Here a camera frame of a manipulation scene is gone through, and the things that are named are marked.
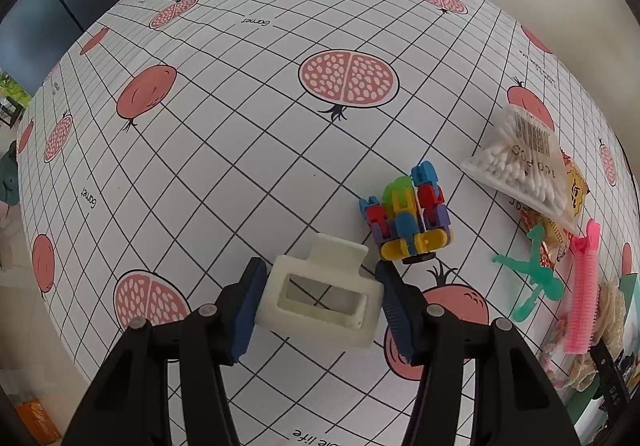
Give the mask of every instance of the orange box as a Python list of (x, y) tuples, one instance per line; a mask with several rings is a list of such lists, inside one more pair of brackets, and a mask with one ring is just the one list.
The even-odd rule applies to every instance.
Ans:
[(22, 403), (16, 406), (15, 410), (40, 446), (46, 446), (62, 438), (39, 400)]

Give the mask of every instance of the silver screw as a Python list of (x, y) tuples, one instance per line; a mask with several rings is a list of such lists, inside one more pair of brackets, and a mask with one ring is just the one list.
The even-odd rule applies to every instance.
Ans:
[(507, 318), (498, 318), (495, 321), (495, 326), (501, 331), (510, 331), (513, 328), (513, 324)]
[(213, 316), (218, 312), (218, 308), (212, 303), (206, 303), (198, 309), (198, 312), (200, 313), (200, 316), (208, 317)]
[(146, 318), (143, 316), (134, 316), (129, 320), (129, 327), (132, 329), (142, 329), (145, 326)]
[(444, 308), (442, 305), (438, 305), (437, 303), (432, 303), (427, 307), (427, 314), (430, 314), (433, 317), (439, 318), (444, 314)]

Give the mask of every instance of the white plastic bracket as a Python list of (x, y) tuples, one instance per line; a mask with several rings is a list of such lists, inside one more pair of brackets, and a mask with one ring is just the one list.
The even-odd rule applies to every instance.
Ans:
[[(255, 322), (284, 336), (337, 347), (369, 347), (378, 326), (384, 290), (377, 280), (360, 275), (367, 251), (367, 246), (316, 233), (307, 260), (280, 255), (271, 268)], [(291, 277), (350, 291), (358, 301), (345, 313), (288, 298)]]

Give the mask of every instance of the pink comb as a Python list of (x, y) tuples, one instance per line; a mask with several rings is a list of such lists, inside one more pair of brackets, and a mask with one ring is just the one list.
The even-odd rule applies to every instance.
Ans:
[(598, 307), (598, 244), (600, 225), (587, 222), (586, 236), (571, 239), (574, 252), (575, 277), (571, 312), (566, 327), (564, 352), (586, 354), (591, 345), (593, 323)]

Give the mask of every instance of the red toy piece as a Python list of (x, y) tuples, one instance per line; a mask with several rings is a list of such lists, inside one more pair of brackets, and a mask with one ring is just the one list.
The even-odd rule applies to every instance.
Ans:
[(369, 206), (364, 210), (364, 213), (367, 216), (367, 224), (371, 226), (373, 223), (377, 223), (380, 226), (380, 231), (385, 239), (388, 239), (391, 236), (391, 233), (389, 232), (389, 225), (386, 223), (385, 209), (380, 206), (380, 204)]
[(433, 186), (428, 182), (418, 187), (418, 203), (420, 203), (421, 208), (424, 208), (424, 214), (429, 218), (429, 222), (432, 225), (436, 223), (435, 206), (444, 203), (444, 195), (441, 188), (439, 186), (436, 186), (436, 188), (438, 189), (437, 195)]

